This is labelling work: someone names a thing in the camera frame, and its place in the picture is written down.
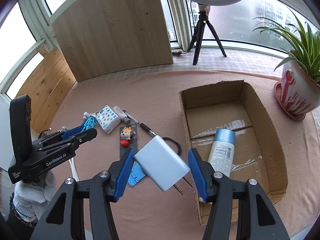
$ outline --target pink tablecloth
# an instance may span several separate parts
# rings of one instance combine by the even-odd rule
[[[315,121],[310,113],[304,121],[295,122],[281,110],[273,95],[273,85],[279,78],[269,73],[203,70],[149,73],[150,69],[154,70],[147,67],[138,74],[135,71],[135,74],[122,77],[106,76],[76,84],[57,112],[52,130],[59,130],[64,125],[78,126],[85,111],[95,112],[105,105],[119,106],[157,134],[178,141],[182,157],[186,159],[179,92],[222,80],[244,79],[261,98],[285,153],[288,188],[276,209],[289,235],[294,235],[316,218],[320,210],[320,148]],[[80,180],[93,177],[119,159],[119,127],[109,135],[98,125],[96,129],[97,137],[76,151],[75,163]],[[151,137],[140,128],[138,134],[138,147],[142,148]],[[58,186],[72,176],[68,162],[54,168],[53,172]],[[183,196],[174,188],[162,192],[150,178],[143,179],[135,187],[128,185],[120,201],[111,205],[120,239],[201,239],[204,228],[198,222],[194,189],[183,180],[177,185],[184,192]],[[90,229],[87,202],[85,224]],[[231,225],[230,238],[234,239],[235,234],[236,223]]]

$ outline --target tripod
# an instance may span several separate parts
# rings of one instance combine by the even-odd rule
[[[215,29],[213,28],[212,24],[209,22],[208,15],[206,14],[205,11],[200,11],[199,12],[199,20],[197,22],[197,25],[195,27],[195,30],[194,30],[192,38],[191,38],[191,42],[190,42],[188,50],[187,50],[187,53],[190,52],[190,50],[193,47],[193,44],[196,42],[195,55],[193,57],[193,65],[197,65],[197,63],[198,63],[198,58],[199,58],[199,53],[200,53],[205,24],[208,25],[212,35],[214,36],[215,40],[217,41],[217,43],[219,45],[219,48],[221,49],[222,54],[225,57],[227,56],[223,47],[222,47],[222,44],[219,40],[219,37],[218,37]]]

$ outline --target person's hand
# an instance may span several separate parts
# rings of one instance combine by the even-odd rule
[[[13,205],[27,222],[36,222],[47,208],[49,201],[56,193],[56,179],[52,171],[48,171],[44,181],[37,184],[16,183]]]

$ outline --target gray cap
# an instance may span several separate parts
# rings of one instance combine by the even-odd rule
[[[213,141],[222,141],[222,142],[228,142],[231,144],[235,144],[235,137],[236,134],[234,131],[229,129],[218,129],[216,130],[216,135],[214,136]]]
[[[131,122],[131,120],[128,117],[124,117],[123,121],[125,124],[129,124]]]

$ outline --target pot saucer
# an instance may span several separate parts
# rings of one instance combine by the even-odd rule
[[[290,116],[293,120],[302,121],[306,117],[306,114],[292,115],[285,109],[284,105],[282,104],[282,102],[280,100],[280,98],[281,98],[281,82],[280,81],[278,81],[274,85],[274,93],[275,93],[276,99],[277,99],[279,105],[281,106],[281,108],[283,109],[283,111],[285,111],[285,113],[288,116]]]

